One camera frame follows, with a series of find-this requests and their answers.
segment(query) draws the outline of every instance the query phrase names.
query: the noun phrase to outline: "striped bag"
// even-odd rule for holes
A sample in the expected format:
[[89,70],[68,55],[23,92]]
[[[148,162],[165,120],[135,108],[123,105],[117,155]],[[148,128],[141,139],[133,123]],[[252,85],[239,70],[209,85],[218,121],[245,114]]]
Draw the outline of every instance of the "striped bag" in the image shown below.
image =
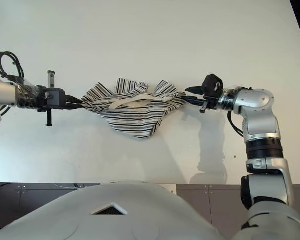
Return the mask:
[[114,130],[148,138],[156,132],[164,116],[185,102],[183,94],[166,81],[161,81],[154,93],[148,93],[147,89],[144,82],[119,78],[113,93],[98,83],[82,98],[81,105],[106,119]]

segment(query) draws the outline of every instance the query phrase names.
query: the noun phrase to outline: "vent grille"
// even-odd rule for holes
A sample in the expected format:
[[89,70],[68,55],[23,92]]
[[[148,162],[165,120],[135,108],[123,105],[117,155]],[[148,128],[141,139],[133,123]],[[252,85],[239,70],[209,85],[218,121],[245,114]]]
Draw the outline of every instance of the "vent grille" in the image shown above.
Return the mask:
[[122,212],[120,212],[114,206],[111,206],[111,207],[108,207],[107,209],[104,209],[102,211],[96,212],[93,215],[124,215],[124,214],[122,214]]

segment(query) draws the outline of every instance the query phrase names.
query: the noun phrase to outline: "white table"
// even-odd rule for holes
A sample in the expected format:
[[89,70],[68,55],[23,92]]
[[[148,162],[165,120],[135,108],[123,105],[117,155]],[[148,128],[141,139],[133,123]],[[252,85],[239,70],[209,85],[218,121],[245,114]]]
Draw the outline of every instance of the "white table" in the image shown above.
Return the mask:
[[[0,0],[0,51],[17,54],[35,85],[56,71],[56,87],[78,98],[119,77],[183,91],[214,73],[226,87],[268,89],[300,184],[300,30],[289,0]],[[246,175],[245,144],[225,112],[187,105],[144,140],[83,109],[52,118],[46,127],[45,114],[17,108],[3,117],[0,182],[239,184]]]

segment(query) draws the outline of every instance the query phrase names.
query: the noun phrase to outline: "striped cloth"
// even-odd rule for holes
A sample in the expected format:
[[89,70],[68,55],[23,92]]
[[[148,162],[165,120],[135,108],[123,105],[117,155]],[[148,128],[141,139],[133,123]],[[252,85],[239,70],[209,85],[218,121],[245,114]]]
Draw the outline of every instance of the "striped cloth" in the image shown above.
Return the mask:
[[154,93],[147,89],[145,82],[119,78],[113,93],[98,83],[82,98],[81,105],[106,119],[114,130],[147,138],[156,132],[164,116],[185,103],[182,93],[166,81],[161,81]]

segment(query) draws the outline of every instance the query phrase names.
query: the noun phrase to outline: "white cloth handle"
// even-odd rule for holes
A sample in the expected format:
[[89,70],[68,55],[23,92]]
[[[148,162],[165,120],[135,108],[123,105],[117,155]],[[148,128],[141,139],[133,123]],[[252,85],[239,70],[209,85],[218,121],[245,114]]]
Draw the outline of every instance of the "white cloth handle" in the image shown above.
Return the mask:
[[143,93],[143,94],[139,94],[132,98],[117,100],[109,105],[109,109],[114,110],[122,105],[131,103],[131,102],[135,102],[135,101],[139,101],[139,100],[153,100],[153,101],[160,101],[160,102],[165,103],[167,101],[172,100],[173,98],[174,98],[173,96],[157,97],[157,96],[151,96],[149,94]]

